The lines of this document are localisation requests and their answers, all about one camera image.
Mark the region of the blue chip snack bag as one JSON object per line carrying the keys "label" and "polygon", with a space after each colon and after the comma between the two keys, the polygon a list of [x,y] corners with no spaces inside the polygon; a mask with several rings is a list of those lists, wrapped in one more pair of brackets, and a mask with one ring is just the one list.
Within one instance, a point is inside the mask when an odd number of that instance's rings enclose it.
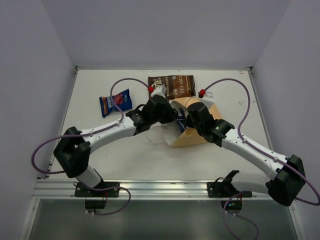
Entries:
{"label": "blue chip snack bag", "polygon": [[129,89],[112,96],[101,96],[99,97],[99,104],[103,118],[107,117],[112,112],[124,112],[133,108]]}

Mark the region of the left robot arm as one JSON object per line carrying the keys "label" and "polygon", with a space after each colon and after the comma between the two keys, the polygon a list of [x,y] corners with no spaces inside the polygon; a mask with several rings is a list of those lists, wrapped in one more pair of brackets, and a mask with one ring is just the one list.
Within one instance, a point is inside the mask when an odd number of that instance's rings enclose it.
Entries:
{"label": "left robot arm", "polygon": [[90,155],[99,148],[117,140],[148,131],[156,123],[175,122],[178,113],[169,101],[155,95],[146,104],[122,115],[120,119],[87,130],[70,127],[62,135],[53,151],[68,178],[81,182],[92,196],[103,193],[104,184],[99,173],[89,165]]}

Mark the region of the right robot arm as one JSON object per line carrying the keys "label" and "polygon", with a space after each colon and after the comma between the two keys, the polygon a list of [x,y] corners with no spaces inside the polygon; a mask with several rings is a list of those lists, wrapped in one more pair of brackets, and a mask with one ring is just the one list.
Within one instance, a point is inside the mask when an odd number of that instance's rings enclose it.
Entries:
{"label": "right robot arm", "polygon": [[215,119],[202,102],[192,103],[187,108],[187,126],[194,128],[207,142],[229,150],[249,161],[263,175],[240,173],[232,170],[222,182],[210,187],[220,197],[232,197],[242,192],[268,194],[283,206],[290,206],[305,185],[305,170],[302,160],[292,155],[287,157],[263,147],[263,155],[250,147],[238,130],[223,119]]}

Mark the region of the dark brown snack packet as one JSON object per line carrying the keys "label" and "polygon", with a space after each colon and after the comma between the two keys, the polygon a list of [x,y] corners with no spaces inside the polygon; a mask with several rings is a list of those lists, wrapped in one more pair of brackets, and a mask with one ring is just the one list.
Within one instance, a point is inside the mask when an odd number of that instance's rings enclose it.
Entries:
{"label": "dark brown snack packet", "polygon": [[148,77],[148,86],[156,88],[159,86],[165,87],[165,97],[168,100],[177,98],[194,97],[195,79],[193,75],[168,75]]}

